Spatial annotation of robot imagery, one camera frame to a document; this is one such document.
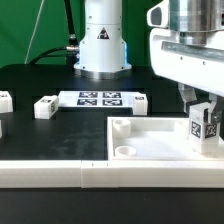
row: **white cube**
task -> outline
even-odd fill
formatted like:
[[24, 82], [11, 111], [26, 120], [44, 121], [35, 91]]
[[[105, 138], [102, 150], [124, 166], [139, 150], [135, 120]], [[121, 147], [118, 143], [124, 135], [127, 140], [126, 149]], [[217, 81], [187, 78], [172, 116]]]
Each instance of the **white cube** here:
[[148, 100], [146, 94], [137, 93], [133, 95], [133, 115], [147, 115]]
[[12, 97], [8, 91], [0, 91], [0, 113], [13, 112]]
[[34, 104], [36, 119], [50, 119], [58, 110], [59, 99], [57, 96], [44, 96]]
[[209, 107], [210, 103], [190, 107], [189, 145], [202, 154], [218, 149], [220, 123], [212, 125], [204, 122], [204, 111]]

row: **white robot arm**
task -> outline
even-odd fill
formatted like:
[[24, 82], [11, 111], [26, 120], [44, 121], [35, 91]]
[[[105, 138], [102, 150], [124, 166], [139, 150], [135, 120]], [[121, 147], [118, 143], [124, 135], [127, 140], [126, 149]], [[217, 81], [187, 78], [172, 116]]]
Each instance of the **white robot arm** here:
[[196, 101], [193, 88], [209, 92], [214, 123], [224, 108], [224, 0], [164, 0], [147, 21], [156, 27], [150, 35], [154, 72], [180, 83], [185, 111]]

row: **black tabletop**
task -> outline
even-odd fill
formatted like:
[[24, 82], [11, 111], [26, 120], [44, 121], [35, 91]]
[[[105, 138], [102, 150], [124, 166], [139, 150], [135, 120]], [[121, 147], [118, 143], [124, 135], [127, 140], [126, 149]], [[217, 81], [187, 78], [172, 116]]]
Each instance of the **black tabletop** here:
[[74, 75], [62, 65], [10, 65], [0, 70], [0, 90], [13, 98], [13, 113], [0, 114], [1, 160], [106, 160], [107, 117], [132, 116], [131, 109], [60, 108], [50, 120], [34, 119], [33, 105], [61, 90], [146, 93], [148, 116], [185, 116], [176, 83], [148, 67], [115, 80]]
[[[0, 90], [8, 90], [14, 112], [1, 114], [0, 159], [107, 159], [107, 116], [128, 110], [59, 111], [35, 120], [33, 104], [60, 90], [139, 91], [147, 94], [148, 116], [176, 117], [183, 103], [177, 84], [137, 67], [131, 76], [96, 81], [77, 77], [66, 66], [10, 65], [0, 70]], [[200, 100], [207, 93], [198, 92]], [[223, 189], [0, 189], [1, 224], [223, 223]]]

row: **green background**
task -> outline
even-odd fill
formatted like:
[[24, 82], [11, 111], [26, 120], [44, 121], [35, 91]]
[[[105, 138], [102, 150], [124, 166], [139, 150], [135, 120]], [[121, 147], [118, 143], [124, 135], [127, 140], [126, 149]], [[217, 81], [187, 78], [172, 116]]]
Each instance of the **green background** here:
[[[147, 11], [159, 0], [123, 0], [123, 39], [128, 44], [128, 62], [148, 65], [149, 33]], [[25, 62], [41, 0], [1, 0], [0, 67]], [[71, 0], [73, 20], [79, 41], [85, 34], [84, 0]], [[54, 47], [68, 44], [63, 0], [45, 0], [28, 62]], [[42, 59], [39, 63], [64, 64], [64, 58]]]

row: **white tray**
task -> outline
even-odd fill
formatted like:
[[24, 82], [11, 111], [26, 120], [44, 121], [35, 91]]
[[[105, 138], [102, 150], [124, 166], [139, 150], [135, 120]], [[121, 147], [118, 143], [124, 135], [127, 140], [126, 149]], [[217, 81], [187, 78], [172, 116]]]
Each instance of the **white tray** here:
[[[128, 119], [131, 121], [131, 132], [126, 138], [113, 136], [113, 121]], [[197, 161], [224, 160], [224, 142], [220, 138], [215, 152], [202, 155], [188, 145], [186, 130], [181, 135], [175, 131], [177, 121], [183, 118], [108, 118], [108, 159], [109, 160], [168, 160], [168, 161]], [[115, 155], [116, 148], [128, 146], [136, 149], [135, 156]]]

